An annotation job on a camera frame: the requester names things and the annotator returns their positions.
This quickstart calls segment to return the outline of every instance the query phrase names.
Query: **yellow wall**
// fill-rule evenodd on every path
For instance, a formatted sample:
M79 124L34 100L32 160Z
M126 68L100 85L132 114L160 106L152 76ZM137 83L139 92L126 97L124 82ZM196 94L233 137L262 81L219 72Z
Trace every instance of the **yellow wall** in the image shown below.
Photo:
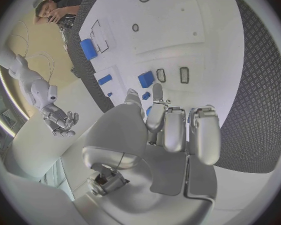
M33 25L32 21L34 13L35 11L32 10L30 13L26 14L20 19L26 23L29 31L29 50L27 57L30 57L40 51L45 51L52 56L55 61L55 69L52 74L50 84L58 86L58 90L60 91L65 86L77 79L75 75L70 72L73 64L68 53L63 48L64 43L58 26L52 23ZM18 22L11 34L21 35L26 39L27 33L24 24ZM25 54L26 42L22 38L17 36L9 36L7 45L16 54L20 54L22 56ZM48 61L45 57L38 56L27 58L27 61L30 69L37 71L45 80L49 79L50 70ZM5 70L3 71L3 76L14 99L21 106L23 111L29 117L31 117L37 111L37 109L26 102L20 91L19 82L10 77L6 69L2 68L2 70Z

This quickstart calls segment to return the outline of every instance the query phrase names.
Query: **white table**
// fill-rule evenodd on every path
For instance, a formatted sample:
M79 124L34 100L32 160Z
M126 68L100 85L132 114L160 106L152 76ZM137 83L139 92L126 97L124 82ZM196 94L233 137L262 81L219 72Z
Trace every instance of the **white table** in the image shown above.
M128 88L140 97L152 94L142 88L138 76L164 69L164 99L171 106L215 106L220 125L234 102L244 63L244 31L235 0L97 0L79 36L91 38L100 23L109 48L91 60L96 78L114 78L101 88L116 106ZM138 24L139 31L132 29ZM180 67L188 67L189 83L180 82ZM152 97L142 101L146 110Z

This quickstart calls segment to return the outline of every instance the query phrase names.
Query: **gray textured mat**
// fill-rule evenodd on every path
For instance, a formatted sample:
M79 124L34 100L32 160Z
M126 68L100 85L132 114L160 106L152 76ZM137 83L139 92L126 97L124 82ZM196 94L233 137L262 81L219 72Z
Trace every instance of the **gray textured mat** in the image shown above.
M68 53L87 90L106 112L113 104L98 85L78 35L95 1L83 0ZM269 173L281 154L281 57L256 14L243 0L236 2L244 28L244 64L234 103L221 128L221 155L216 165L246 173Z

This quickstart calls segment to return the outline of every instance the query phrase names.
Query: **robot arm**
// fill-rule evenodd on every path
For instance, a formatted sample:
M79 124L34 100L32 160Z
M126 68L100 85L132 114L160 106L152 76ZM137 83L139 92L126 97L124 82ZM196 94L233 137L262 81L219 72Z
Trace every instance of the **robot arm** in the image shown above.
M30 70L27 60L16 55L6 45L0 53L0 65L19 81L19 87L27 102L36 107L43 116L47 127L55 136L71 137L75 132L72 126L79 120L78 113L65 112L54 105L57 100L57 87L50 85L36 71Z

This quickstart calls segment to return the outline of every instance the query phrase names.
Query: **man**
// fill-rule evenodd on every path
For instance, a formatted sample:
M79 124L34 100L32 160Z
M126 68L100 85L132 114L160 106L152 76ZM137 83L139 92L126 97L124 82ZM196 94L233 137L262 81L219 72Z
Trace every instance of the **man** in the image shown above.
M82 0L44 0L35 9L33 24L56 23L62 27L73 21Z

